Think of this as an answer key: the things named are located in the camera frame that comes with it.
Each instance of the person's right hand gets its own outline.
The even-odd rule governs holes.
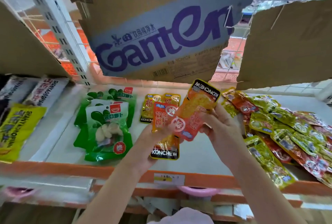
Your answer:
[[[199,117],[205,123],[200,132],[209,137],[221,161],[232,172],[237,170],[243,158],[250,153],[234,119],[220,104],[217,104],[211,114],[200,112]]]

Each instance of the price tag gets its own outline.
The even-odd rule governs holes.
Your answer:
[[[184,185],[185,184],[185,175],[155,173],[154,174],[154,183],[155,184],[166,184],[166,185]]]

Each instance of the person's left hand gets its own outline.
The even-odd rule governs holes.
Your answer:
[[[157,159],[152,159],[150,154],[155,144],[172,134],[172,128],[170,127],[165,126],[158,128],[157,132],[151,132],[152,124],[147,125],[121,163],[138,172],[139,176],[142,176],[156,163]]]

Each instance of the hand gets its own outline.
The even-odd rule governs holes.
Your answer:
[[[158,128],[158,131],[153,133],[151,131],[152,124],[149,124],[144,128],[134,146],[121,161],[121,163],[125,164],[130,169],[134,169],[135,172],[138,172],[139,176],[142,176],[156,163],[157,159],[150,157],[155,144],[172,134],[170,126]]]
[[[234,172],[241,165],[241,160],[250,155],[234,119],[220,104],[212,114],[200,112],[199,116],[205,123],[200,132],[209,137],[220,160]]]

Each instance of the cardboard box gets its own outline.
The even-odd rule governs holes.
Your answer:
[[[332,0],[294,2],[254,15],[238,90],[332,78]]]
[[[0,74],[70,76],[30,30],[0,2]]]
[[[71,0],[105,76],[209,81],[252,0]]]

